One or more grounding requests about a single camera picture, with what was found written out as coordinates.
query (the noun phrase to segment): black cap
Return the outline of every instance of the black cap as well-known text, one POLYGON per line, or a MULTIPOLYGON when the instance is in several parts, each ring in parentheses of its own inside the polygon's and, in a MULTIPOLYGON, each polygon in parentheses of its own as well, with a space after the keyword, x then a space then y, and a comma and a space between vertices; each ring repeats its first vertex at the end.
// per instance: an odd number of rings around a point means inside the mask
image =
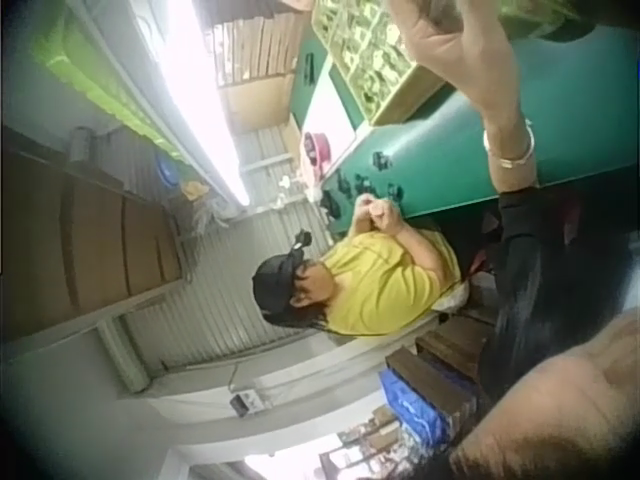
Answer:
POLYGON ((304 247, 311 245, 311 233, 301 230, 289 253, 275 255, 260 264, 253 275, 253 298, 262 314, 282 313, 294 294, 296 270, 304 263, 304 247))

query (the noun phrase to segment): metal wall panel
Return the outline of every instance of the metal wall panel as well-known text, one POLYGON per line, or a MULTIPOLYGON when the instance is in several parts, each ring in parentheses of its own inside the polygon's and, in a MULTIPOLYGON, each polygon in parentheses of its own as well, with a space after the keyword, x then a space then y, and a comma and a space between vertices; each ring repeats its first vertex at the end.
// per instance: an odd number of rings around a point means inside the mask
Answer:
POLYGON ((180 192, 169 190, 156 167, 157 147, 127 127, 96 138, 96 165, 124 184, 125 190, 169 209, 183 232, 191 230, 193 209, 180 192))
MULTIPOLYGON (((278 128, 236 139, 243 166, 284 153, 278 128)), ((245 178, 255 205, 273 202, 291 161, 250 171, 245 178)), ((251 277, 264 258, 287 251, 300 228, 312 232, 309 254, 329 248, 324 223, 314 207, 297 202, 280 210, 215 227, 185 243, 192 282, 162 303, 126 316, 126 324, 152 375, 167 368, 215 361, 277 345, 298 335, 262 320, 253 302, 251 277)))

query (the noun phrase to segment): cardboard box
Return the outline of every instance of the cardboard box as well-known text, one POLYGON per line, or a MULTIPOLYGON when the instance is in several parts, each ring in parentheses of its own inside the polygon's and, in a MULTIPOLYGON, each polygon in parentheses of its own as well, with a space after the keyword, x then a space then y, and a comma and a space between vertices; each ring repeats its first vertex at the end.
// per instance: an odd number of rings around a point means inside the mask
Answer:
POLYGON ((124 251, 131 295, 163 284, 158 242, 157 211, 129 198, 124 202, 124 251))
POLYGON ((81 312, 126 299, 122 195, 73 179, 71 252, 81 312))
POLYGON ((13 340, 72 318, 60 229, 65 175, 3 152, 4 333, 13 340))

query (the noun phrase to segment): wooden crate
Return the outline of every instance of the wooden crate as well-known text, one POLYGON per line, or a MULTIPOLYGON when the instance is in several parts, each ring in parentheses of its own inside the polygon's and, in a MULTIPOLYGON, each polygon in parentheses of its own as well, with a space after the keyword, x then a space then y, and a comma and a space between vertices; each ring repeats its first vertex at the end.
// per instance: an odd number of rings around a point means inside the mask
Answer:
POLYGON ((416 339, 418 354, 425 352, 477 383, 478 360, 492 330, 487 323, 453 316, 416 339))

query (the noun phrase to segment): small component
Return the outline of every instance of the small component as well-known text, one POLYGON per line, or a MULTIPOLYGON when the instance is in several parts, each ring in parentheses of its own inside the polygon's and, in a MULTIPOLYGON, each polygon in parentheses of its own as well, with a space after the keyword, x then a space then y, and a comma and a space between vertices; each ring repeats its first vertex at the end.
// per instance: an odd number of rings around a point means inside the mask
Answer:
POLYGON ((349 183, 349 180, 347 180, 347 177, 342 175, 340 170, 338 170, 336 174, 338 175, 338 191, 347 197, 347 200, 353 200, 353 192, 351 191, 351 184, 349 183))
POLYGON ((371 184, 371 181, 367 177, 363 177, 362 175, 356 173, 355 183, 355 190, 358 195, 362 195, 363 193, 370 193, 374 197, 378 196, 378 192, 376 192, 375 187, 371 184))
POLYGON ((404 189, 400 185, 390 183, 387 187, 387 197, 396 205, 400 205, 404 198, 404 189))
POLYGON ((327 215, 334 220, 340 220, 340 218, 342 217, 340 204, 336 202, 336 199, 333 198, 333 195, 331 195, 328 190, 322 191, 322 200, 320 200, 320 207, 323 208, 327 212, 327 215))
POLYGON ((373 152, 373 155, 371 156, 371 163, 379 172, 387 170, 392 165, 391 158, 382 152, 373 152))

